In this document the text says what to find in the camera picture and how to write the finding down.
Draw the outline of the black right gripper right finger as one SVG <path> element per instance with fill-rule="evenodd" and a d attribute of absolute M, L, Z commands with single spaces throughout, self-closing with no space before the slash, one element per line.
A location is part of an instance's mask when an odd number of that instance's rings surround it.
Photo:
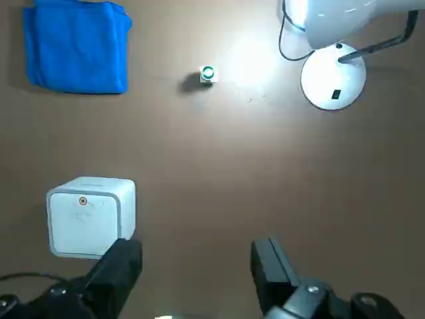
<path fill-rule="evenodd" d="M 328 284 L 298 276 L 273 238 L 252 242 L 250 270 L 265 318 L 404 318 L 379 294 L 360 292 L 346 301 Z"/>

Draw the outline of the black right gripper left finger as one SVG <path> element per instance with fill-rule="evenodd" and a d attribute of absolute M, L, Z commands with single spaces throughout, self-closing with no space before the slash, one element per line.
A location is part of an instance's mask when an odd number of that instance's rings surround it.
<path fill-rule="evenodd" d="M 118 318 L 143 265 L 142 245 L 136 239 L 118 239 L 90 271 L 80 277 L 18 272 L 2 281 L 40 277 L 56 283 L 40 296 L 22 302 L 15 294 L 1 295 L 2 318 Z"/>

